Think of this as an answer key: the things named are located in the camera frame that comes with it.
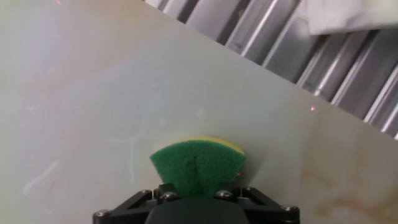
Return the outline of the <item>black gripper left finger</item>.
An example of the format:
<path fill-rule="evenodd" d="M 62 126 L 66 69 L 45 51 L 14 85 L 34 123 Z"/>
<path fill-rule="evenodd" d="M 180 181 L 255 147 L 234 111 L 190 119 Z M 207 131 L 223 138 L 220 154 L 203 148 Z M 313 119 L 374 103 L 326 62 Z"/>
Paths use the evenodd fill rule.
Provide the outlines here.
<path fill-rule="evenodd" d="M 116 208 L 102 209 L 92 216 L 92 224 L 144 224 L 158 205 L 179 199 L 174 185 L 159 185 L 156 189 L 138 191 Z"/>

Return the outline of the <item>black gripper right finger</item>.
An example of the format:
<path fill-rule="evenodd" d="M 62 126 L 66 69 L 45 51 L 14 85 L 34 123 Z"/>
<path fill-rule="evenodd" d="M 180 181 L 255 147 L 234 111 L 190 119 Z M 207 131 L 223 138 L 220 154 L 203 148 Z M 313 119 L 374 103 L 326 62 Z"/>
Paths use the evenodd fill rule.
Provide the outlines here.
<path fill-rule="evenodd" d="M 237 187 L 221 183 L 214 199 L 237 205 L 249 223 L 300 224 L 300 209 L 295 205 L 280 205 L 254 187 Z"/>

